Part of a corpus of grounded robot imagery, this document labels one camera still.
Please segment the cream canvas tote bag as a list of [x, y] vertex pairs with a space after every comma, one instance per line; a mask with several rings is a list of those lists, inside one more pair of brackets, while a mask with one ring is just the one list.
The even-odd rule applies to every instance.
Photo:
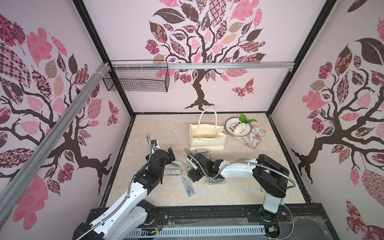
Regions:
[[[202, 124], [204, 113], [213, 112], [215, 124]], [[223, 133], [224, 127], [218, 125], [218, 114], [215, 110], [204, 110], [196, 125], [189, 124], [190, 150], [208, 149], [211, 151], [222, 151], [225, 148], [227, 135]]]

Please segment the blue compass set case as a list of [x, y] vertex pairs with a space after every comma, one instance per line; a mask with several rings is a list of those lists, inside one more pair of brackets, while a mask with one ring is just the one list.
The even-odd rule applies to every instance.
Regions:
[[191, 180], [188, 177], [183, 176], [182, 181], [188, 197], [193, 197], [195, 195], [195, 191], [193, 188], [193, 184], [191, 183]]

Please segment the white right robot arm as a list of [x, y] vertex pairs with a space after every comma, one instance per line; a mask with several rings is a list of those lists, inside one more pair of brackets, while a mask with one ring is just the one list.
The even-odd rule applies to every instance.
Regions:
[[203, 154], [193, 154], [186, 150], [187, 160], [192, 168], [188, 177], [193, 182], [198, 182], [202, 177], [208, 180], [228, 178], [255, 179], [265, 190], [262, 213], [276, 214], [286, 197], [287, 190], [295, 188], [297, 184], [290, 177], [290, 171], [271, 159], [261, 154], [257, 159], [249, 161], [224, 161], [209, 160]]

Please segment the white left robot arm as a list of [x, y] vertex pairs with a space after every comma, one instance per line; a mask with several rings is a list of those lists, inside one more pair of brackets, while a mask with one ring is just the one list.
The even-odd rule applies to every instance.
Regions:
[[155, 206], [145, 200], [147, 195], [163, 183], [165, 166], [175, 161], [171, 148], [154, 147], [147, 163], [131, 177], [128, 190], [105, 212], [89, 224], [80, 224], [74, 240], [123, 240], [142, 224], [155, 219]]

